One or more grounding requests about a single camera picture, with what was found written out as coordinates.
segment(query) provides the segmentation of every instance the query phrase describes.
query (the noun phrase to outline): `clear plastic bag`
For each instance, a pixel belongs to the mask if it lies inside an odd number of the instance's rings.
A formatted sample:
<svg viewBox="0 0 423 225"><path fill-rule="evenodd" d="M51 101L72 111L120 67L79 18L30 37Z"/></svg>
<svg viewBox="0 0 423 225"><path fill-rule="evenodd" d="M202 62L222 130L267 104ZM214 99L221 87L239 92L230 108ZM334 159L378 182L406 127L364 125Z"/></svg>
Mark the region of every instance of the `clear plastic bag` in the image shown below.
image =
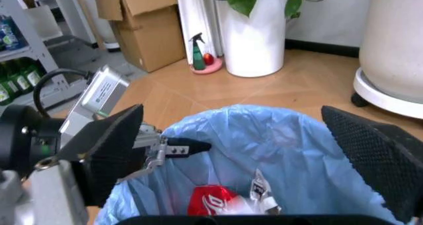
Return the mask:
<svg viewBox="0 0 423 225"><path fill-rule="evenodd" d="M115 186L96 224L138 215L185 215L195 186L220 184L248 197L256 169L284 214L362 214L394 224L326 126L280 108L235 105L189 116L164 134L210 142L209 152L169 159Z"/></svg>

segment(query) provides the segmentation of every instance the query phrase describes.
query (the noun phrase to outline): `black gripper pad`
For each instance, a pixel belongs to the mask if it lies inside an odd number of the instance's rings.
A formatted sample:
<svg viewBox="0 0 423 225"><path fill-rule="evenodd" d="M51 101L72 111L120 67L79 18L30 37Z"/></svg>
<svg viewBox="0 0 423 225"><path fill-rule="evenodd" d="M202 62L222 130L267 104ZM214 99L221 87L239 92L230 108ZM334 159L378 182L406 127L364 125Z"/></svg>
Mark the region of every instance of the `black gripper pad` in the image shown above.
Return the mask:
<svg viewBox="0 0 423 225"><path fill-rule="evenodd" d="M323 106L323 121L366 184L401 222L422 215L423 143L401 128Z"/></svg>
<svg viewBox="0 0 423 225"><path fill-rule="evenodd" d="M142 105L92 121L57 154L59 159L72 163L86 206L102 207L117 179L127 175L142 121Z"/></svg>

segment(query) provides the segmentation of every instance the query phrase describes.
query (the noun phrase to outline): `red apple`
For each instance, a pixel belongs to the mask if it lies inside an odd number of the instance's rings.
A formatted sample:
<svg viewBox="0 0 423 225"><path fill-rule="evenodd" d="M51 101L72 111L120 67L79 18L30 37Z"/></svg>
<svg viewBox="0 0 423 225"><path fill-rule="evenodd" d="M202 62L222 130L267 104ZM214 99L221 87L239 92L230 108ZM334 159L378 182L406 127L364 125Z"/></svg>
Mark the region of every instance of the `red apple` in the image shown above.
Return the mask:
<svg viewBox="0 0 423 225"><path fill-rule="evenodd" d="M206 53L206 54L204 54L203 59L204 59L204 63L205 63L206 65L211 65L211 64L213 64L213 62L214 62L214 57L213 57L213 55L212 55L212 54L210 54L210 53Z"/></svg>

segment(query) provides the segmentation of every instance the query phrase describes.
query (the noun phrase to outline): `white cylinder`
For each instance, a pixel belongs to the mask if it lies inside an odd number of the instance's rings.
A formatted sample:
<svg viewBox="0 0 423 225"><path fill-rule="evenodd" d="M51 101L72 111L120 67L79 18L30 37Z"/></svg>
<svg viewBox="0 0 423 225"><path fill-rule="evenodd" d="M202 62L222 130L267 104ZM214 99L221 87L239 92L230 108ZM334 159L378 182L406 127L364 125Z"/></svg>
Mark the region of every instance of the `white cylinder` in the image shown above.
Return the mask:
<svg viewBox="0 0 423 225"><path fill-rule="evenodd" d="M90 12L91 18L99 35L105 42L105 47L108 48L108 46L115 46L115 48L119 48L119 44L117 44L116 37L114 36L114 33L110 27L110 23L105 19L99 18L96 0L85 0L85 4L88 11Z"/></svg>
<svg viewBox="0 0 423 225"><path fill-rule="evenodd" d="M277 72L283 66L286 0L257 0L250 17L216 0L226 69L242 77Z"/></svg>
<svg viewBox="0 0 423 225"><path fill-rule="evenodd" d="M360 64L380 91L423 103L423 0L371 0Z"/></svg>

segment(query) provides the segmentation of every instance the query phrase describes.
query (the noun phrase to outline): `label sticker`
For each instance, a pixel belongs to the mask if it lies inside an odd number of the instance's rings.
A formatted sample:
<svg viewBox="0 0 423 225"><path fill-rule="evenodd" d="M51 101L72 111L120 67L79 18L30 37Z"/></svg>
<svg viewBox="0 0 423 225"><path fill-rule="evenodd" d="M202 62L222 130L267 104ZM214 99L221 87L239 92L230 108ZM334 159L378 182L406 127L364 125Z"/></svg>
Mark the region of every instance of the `label sticker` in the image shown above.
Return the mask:
<svg viewBox="0 0 423 225"><path fill-rule="evenodd" d="M2 85L0 85L0 102L3 102L9 98L10 96L7 93L7 90Z"/></svg>
<svg viewBox="0 0 423 225"><path fill-rule="evenodd" d="M25 80L25 78L23 78L23 76L19 76L16 81L18 82L22 90L26 90L29 88L29 83Z"/></svg>
<svg viewBox="0 0 423 225"><path fill-rule="evenodd" d="M29 80L29 83L31 83L32 86L36 86L38 84L38 82L40 82L41 77L39 76L39 74L36 71L33 71L33 72L28 74L28 80Z"/></svg>

